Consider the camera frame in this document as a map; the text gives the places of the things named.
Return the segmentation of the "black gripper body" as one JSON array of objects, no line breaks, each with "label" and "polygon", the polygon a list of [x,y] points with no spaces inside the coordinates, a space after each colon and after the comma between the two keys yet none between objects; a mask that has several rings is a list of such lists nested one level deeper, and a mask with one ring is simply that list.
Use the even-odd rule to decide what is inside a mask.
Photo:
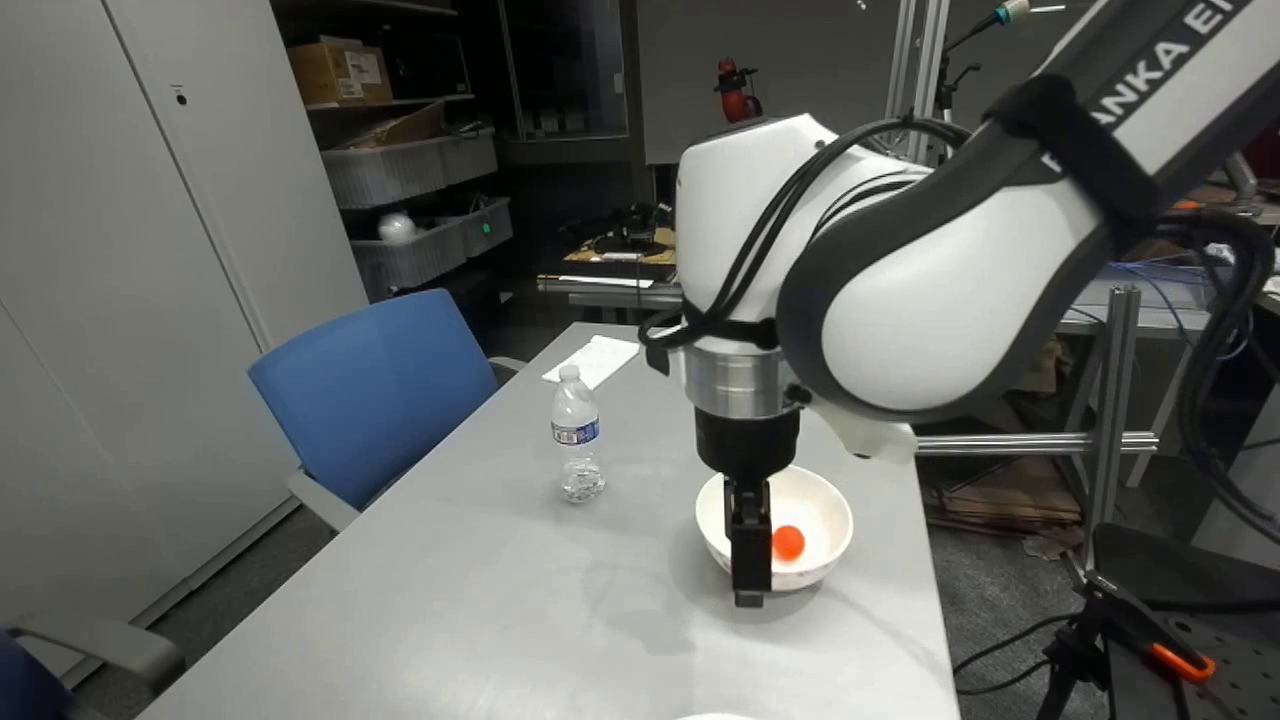
[{"label": "black gripper body", "polygon": [[772,476],[797,461],[799,418],[728,421],[695,418],[695,456],[733,481]]}]

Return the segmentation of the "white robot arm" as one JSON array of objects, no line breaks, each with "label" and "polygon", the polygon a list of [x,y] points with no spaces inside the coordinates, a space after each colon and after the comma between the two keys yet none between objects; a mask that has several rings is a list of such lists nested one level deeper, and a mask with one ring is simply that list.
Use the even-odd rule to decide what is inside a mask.
[{"label": "white robot arm", "polygon": [[733,595],[772,594],[766,476],[799,411],[949,421],[1011,385],[1070,302],[1275,121],[1280,0],[1092,0],[937,167],[815,115],[675,167],[680,312],[638,334],[723,476]]}]

